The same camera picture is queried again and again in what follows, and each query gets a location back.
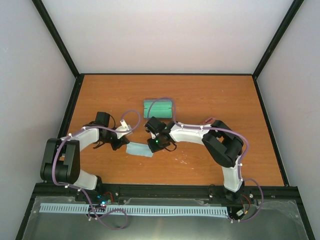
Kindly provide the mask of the pink transparent sunglasses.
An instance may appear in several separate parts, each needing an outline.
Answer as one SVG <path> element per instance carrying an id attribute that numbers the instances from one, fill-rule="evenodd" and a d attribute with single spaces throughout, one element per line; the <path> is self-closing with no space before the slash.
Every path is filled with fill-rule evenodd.
<path id="1" fill-rule="evenodd" d="M 215 117 L 209 117 L 208 119 L 206 119 L 206 120 L 203 122 L 203 124 L 204 124 L 204 125 L 213 124 L 215 120 L 216 120 Z"/>

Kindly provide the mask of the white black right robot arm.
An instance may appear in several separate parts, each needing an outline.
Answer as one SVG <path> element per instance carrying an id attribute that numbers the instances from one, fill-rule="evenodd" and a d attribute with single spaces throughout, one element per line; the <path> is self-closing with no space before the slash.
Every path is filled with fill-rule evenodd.
<path id="1" fill-rule="evenodd" d="M 213 160 L 222 168 L 224 198 L 229 202 L 239 199 L 245 185 L 241 174 L 244 142 L 223 121 L 192 125 L 174 121 L 164 123 L 151 117 L 144 127 L 151 135 L 147 145 L 152 153 L 167 149 L 170 145 L 176 146 L 180 142 L 205 146 Z"/>

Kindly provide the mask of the teal glasses case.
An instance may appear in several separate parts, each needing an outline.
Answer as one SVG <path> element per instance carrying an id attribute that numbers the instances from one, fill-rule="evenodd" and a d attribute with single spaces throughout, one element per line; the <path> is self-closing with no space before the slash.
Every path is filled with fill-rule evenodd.
<path id="1" fill-rule="evenodd" d="M 169 99 L 146 99 L 143 101 L 143 117 L 149 119 L 151 117 L 160 119 L 171 119 L 173 117 L 173 104 Z"/>

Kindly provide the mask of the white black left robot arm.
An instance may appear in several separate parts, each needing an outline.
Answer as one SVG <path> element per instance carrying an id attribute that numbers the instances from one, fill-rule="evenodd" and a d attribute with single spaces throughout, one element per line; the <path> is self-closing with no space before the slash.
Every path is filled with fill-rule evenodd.
<path id="1" fill-rule="evenodd" d="M 40 168 L 41 179 L 66 188 L 84 189 L 92 201 L 101 200 L 104 188 L 99 184 L 102 180 L 81 169 L 81 151 L 92 144 L 97 144 L 96 148 L 110 144 L 115 151 L 130 142 L 126 135 L 132 132 L 131 126 L 121 119 L 119 127 L 109 127 L 111 118 L 106 112 L 98 112 L 95 120 L 78 132 L 62 138 L 50 138 L 46 142 Z"/>

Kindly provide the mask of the light blue cleaning cloth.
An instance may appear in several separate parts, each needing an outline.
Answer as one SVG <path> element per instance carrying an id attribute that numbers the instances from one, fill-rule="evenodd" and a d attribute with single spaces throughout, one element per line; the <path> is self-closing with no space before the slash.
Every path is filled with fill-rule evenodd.
<path id="1" fill-rule="evenodd" d="M 141 156 L 151 158 L 153 156 L 147 144 L 130 142 L 126 145 L 126 153 L 133 156 Z"/>

